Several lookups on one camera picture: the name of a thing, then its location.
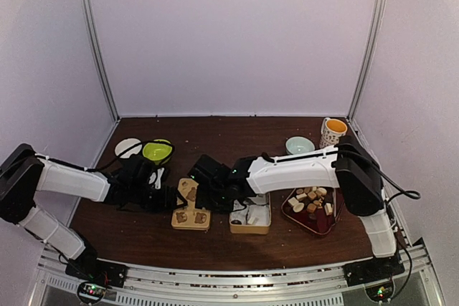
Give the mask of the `tan bear tin lid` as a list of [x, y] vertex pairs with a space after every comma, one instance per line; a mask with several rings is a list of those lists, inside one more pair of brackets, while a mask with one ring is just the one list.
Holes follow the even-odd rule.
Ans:
[[178, 209], [173, 211], [171, 226], [173, 229], [207, 231], [210, 228], [211, 212], [198, 209], [196, 205], [198, 183], [191, 178], [181, 178], [177, 198]]

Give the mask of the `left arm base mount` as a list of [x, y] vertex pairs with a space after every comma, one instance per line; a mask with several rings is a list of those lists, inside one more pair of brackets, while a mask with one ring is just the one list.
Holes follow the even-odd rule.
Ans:
[[127, 272], [128, 267], [124, 264], [100, 259], [86, 262], [70, 259], [65, 268], [65, 274], [103, 287], [123, 287]]

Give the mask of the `metal tongs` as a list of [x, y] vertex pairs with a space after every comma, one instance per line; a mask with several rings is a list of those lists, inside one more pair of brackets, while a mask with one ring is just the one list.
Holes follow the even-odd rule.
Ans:
[[339, 189], [333, 190], [333, 219], [334, 223], [337, 224], [339, 221]]

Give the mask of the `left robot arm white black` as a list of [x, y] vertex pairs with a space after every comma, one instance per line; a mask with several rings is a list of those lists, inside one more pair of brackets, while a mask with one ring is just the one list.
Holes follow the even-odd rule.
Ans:
[[22, 143], [1, 164], [1, 218], [24, 228], [50, 245], [88, 280], [103, 274], [103, 264], [93, 246], [34, 200], [38, 191], [61, 193], [93, 202], [139, 206], [148, 213], [174, 211], [187, 206], [177, 188], [162, 183], [168, 153], [158, 163], [141, 153], [145, 141], [132, 143], [116, 153], [121, 167], [112, 173], [87, 168], [38, 154]]

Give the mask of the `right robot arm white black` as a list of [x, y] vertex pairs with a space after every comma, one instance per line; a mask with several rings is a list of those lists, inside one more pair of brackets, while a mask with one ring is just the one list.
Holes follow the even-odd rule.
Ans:
[[231, 212], [235, 201], [273, 191], [313, 186], [339, 189], [372, 245], [368, 273], [380, 279], [395, 266], [397, 243], [387, 214], [382, 172], [352, 136], [305, 154], [240, 158], [233, 167], [203, 154], [187, 175], [198, 184], [199, 207], [221, 214]]

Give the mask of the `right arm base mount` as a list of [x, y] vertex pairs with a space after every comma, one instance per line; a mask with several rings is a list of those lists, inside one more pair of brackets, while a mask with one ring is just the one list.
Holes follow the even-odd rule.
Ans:
[[402, 274], [404, 265], [394, 257], [371, 258], [345, 264], [343, 271], [347, 285], [353, 287]]

